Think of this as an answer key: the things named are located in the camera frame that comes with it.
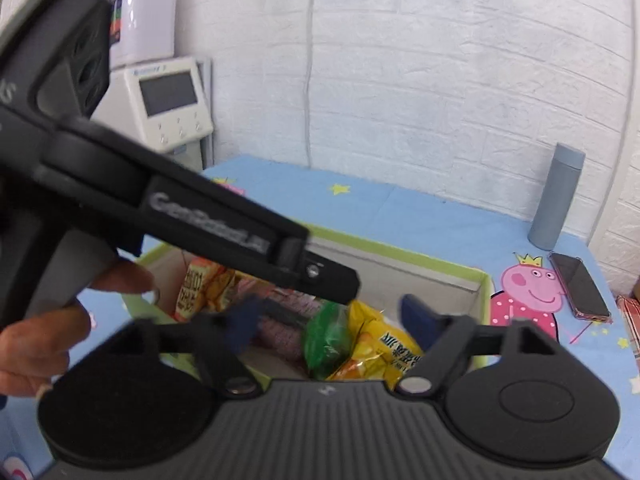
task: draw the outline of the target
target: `cartoon crown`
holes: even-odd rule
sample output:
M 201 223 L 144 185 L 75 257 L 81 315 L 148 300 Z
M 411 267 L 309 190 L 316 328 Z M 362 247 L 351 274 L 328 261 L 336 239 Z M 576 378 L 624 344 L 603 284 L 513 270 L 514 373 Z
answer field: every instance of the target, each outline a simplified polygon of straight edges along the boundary
M 520 256 L 519 254 L 516 254 L 516 258 L 518 259 L 521 265 L 542 267 L 542 256 L 537 256 L 535 258 L 532 258 L 529 254 L 526 254 L 525 256 Z

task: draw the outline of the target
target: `phone screen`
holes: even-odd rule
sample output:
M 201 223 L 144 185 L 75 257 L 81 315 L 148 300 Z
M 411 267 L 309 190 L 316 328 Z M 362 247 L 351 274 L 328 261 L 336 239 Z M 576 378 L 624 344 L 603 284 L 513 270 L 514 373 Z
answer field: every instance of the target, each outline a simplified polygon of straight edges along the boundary
M 569 303 L 578 314 L 610 316 L 609 309 L 582 260 L 559 253 L 551 253 L 549 259 L 562 278 Z

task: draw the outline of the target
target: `blue tablecloth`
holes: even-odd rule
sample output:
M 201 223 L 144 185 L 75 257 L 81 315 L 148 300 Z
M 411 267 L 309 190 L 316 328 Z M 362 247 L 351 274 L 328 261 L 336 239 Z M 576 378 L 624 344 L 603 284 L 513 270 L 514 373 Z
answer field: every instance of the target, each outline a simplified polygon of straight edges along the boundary
M 226 179 L 246 196 L 290 218 L 403 249 L 478 267 L 500 278 L 518 263 L 516 255 L 543 257 L 547 253 L 527 240 L 527 222 L 500 213 L 450 202 L 388 184 L 306 170 L 240 156 L 205 171 L 209 178 Z M 157 244 L 149 238 L 146 248 Z M 557 252 L 584 260 L 612 313 L 613 323 L 588 324 L 575 319 L 564 304 L 555 314 L 559 340 L 615 392 L 622 420 L 606 460 L 629 479 L 640 480 L 640 377 L 623 321 L 607 283 L 586 245 L 562 234 Z M 117 294 L 84 291 L 80 300 L 92 313 L 91 337 L 72 352 L 77 361 L 129 319 Z M 35 421 L 34 402 L 10 399 L 0 413 L 0 458 L 19 454 L 36 474 L 50 457 Z

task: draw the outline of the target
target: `human hand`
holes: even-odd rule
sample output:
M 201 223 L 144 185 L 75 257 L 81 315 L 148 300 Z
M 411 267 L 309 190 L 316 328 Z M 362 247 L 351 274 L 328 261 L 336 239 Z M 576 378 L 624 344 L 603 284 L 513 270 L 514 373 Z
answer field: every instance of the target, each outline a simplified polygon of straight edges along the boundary
M 154 278 L 143 267 L 119 260 L 90 287 L 141 294 L 154 288 Z M 0 332 L 0 394 L 32 397 L 50 386 L 53 376 L 68 369 L 68 350 L 86 339 L 89 332 L 91 319 L 77 300 L 6 327 Z

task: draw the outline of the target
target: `gray ridged panel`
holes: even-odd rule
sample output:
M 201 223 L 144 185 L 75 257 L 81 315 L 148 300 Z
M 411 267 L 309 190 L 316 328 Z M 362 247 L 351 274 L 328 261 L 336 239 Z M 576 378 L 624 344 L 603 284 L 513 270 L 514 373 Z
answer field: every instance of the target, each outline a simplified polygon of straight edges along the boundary
M 558 471 L 496 464 L 455 440 L 436 411 L 379 382 L 274 381 L 228 402 L 189 449 L 153 466 L 88 472 L 58 463 L 42 480 L 612 480 L 591 461 Z

